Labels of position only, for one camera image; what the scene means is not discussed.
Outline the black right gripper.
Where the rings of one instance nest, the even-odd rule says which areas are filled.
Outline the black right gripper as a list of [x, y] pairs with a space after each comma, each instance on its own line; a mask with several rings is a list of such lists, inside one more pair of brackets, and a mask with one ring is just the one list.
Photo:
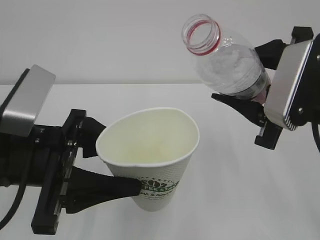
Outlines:
[[254, 48], [262, 65], [275, 70], [264, 107], [256, 101], [212, 93], [211, 98], [263, 127], [254, 143], [274, 150], [282, 130], [311, 123], [320, 145], [320, 37], [311, 27], [295, 26], [290, 45], [274, 39]]

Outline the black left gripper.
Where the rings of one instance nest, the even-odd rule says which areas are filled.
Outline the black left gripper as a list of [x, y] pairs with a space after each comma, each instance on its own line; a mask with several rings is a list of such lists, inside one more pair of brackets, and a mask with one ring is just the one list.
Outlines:
[[67, 214], [76, 214], [140, 194], [142, 183], [137, 179], [73, 167], [80, 126], [83, 158], [98, 156], [96, 141], [106, 128], [86, 115], [86, 110], [72, 109], [62, 126], [34, 125], [28, 136], [1, 133], [0, 185], [18, 186], [11, 207], [0, 220], [2, 228], [17, 212], [27, 186], [41, 188], [31, 221], [33, 228], [56, 228], [63, 206]]

